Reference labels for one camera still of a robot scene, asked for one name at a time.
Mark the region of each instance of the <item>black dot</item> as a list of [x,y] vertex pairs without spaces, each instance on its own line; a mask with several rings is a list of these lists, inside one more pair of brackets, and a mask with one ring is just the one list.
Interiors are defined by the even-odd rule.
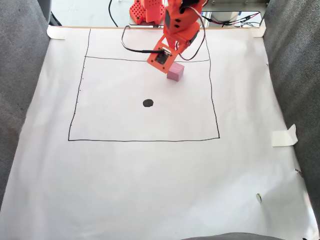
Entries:
[[143,101],[143,106],[145,106],[146,108],[149,108],[153,105],[154,105],[154,101],[152,101],[151,99],[146,99]]

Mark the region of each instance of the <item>black marker line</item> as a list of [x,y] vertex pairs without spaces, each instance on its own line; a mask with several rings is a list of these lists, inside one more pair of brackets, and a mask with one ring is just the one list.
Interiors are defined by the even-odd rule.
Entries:
[[[122,59],[122,58],[106,58],[106,57],[96,57],[96,56],[84,56],[85,58],[91,59],[106,59],[106,60],[123,60],[123,61],[131,61],[131,62],[147,62],[147,60],[131,60],[131,59]],[[197,62],[206,62],[207,60],[198,60],[198,61],[174,61],[175,63],[197,63]]]
[[75,139],[75,140],[68,140],[69,142],[76,142],[76,141],[91,141],[91,142],[121,142],[121,143],[128,143],[128,142],[171,142],[171,143],[178,143],[178,142],[203,142],[213,139],[219,139],[220,137],[213,137],[208,139],[201,139],[201,140],[95,140],[95,139]]
[[178,142],[203,142],[203,141],[209,141],[209,140],[213,140],[213,139],[220,139],[220,132],[219,132],[219,126],[218,126],[218,121],[217,121],[217,115],[216,115],[214,100],[213,100],[213,97],[212,97],[213,90],[212,90],[212,82],[211,82],[211,58],[210,58],[210,52],[209,52],[209,47],[208,47],[208,42],[207,42],[207,37],[206,37],[205,38],[205,44],[206,44],[206,49],[208,50],[209,59],[207,59],[207,60],[199,60],[199,61],[176,61],[176,63],[196,63],[196,62],[206,62],[206,61],[210,62],[209,80],[210,80],[210,86],[211,86],[211,102],[212,102],[212,106],[213,106],[213,112],[214,112],[214,116],[215,116],[215,124],[216,124],[216,129],[217,129],[217,132],[218,132],[218,137],[213,137],[213,138],[208,138],[208,139],[201,139],[201,140],[97,140],[97,139],[73,139],[73,140],[70,140],[70,130],[71,130],[72,122],[73,122],[73,120],[75,118],[75,114],[76,114],[78,96],[79,96],[79,91],[80,91],[80,85],[81,85],[81,82],[82,82],[82,76],[83,76],[83,73],[84,73],[86,58],[106,59],[106,60],[123,60],[123,61],[132,61],[132,62],[145,62],[145,60],[130,60],[130,59],[120,59],[120,58],[103,58],[103,57],[87,56],[88,49],[89,49],[89,44],[90,44],[90,33],[91,33],[91,28],[90,28],[90,32],[89,32],[89,36],[88,36],[88,46],[87,46],[86,53],[85,53],[85,56],[84,56],[81,79],[80,79],[80,84],[79,84],[79,87],[78,87],[78,94],[76,96],[74,113],[73,113],[73,117],[72,117],[72,120],[71,120],[71,123],[70,123],[70,127],[69,127],[69,134],[68,134],[68,141],[69,142],[91,141],[91,142],[121,142],[121,143],[127,143],[127,142],[171,142],[171,143],[178,143]]
[[212,98],[211,58],[210,58],[210,51],[209,51],[209,47],[208,47],[207,37],[205,37],[205,44],[206,44],[206,49],[208,49],[209,60],[210,60],[209,80],[210,80],[210,86],[211,86],[211,101],[212,101],[213,112],[214,112],[214,116],[215,116],[216,129],[217,129],[217,131],[218,131],[218,138],[220,138],[220,132],[219,132],[218,121],[217,121],[217,114],[216,114],[216,110],[215,110],[214,100],[213,100],[213,98]]
[[74,118],[75,118],[75,115],[76,115],[77,103],[78,103],[78,97],[79,97],[79,91],[80,91],[80,86],[81,86],[81,82],[82,82],[82,75],[84,74],[85,62],[86,62],[86,56],[87,56],[88,49],[89,49],[90,33],[91,33],[91,28],[90,28],[89,36],[88,36],[88,47],[86,48],[86,52],[85,52],[85,56],[84,56],[84,60],[83,60],[83,66],[82,66],[81,78],[80,78],[80,83],[79,83],[79,87],[78,87],[78,93],[77,93],[77,95],[76,95],[76,101],[75,101],[75,106],[74,106],[74,113],[73,113],[72,120],[71,120],[71,122],[70,122],[69,133],[68,133],[68,141],[70,141],[70,131],[71,131],[71,126],[72,126],[72,122],[74,121]]

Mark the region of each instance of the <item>drawn square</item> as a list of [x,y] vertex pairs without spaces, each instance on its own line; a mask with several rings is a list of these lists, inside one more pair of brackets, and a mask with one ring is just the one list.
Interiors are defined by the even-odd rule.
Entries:
[[[179,82],[145,61],[86,57],[69,140],[218,138],[210,61],[183,62]],[[145,107],[143,101],[154,104]]]

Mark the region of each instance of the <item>paper sheet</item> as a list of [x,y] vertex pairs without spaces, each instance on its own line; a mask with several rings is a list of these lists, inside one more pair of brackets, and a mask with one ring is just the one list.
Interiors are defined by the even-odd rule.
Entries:
[[[270,132],[286,126],[263,39],[208,30],[199,62],[182,63],[185,78],[174,82],[140,62],[147,54],[126,51],[121,35],[68,29],[64,41],[50,41],[0,212],[1,239],[317,239],[293,148],[270,144]],[[124,40],[152,49],[161,35],[131,29]]]

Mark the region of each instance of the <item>pink cube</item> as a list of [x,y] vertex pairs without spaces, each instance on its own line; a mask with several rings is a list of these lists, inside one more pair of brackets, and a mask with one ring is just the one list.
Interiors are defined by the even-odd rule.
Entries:
[[170,67],[168,73],[166,74],[166,78],[178,82],[182,77],[182,75],[184,74],[184,69],[185,69],[185,66],[174,62]]

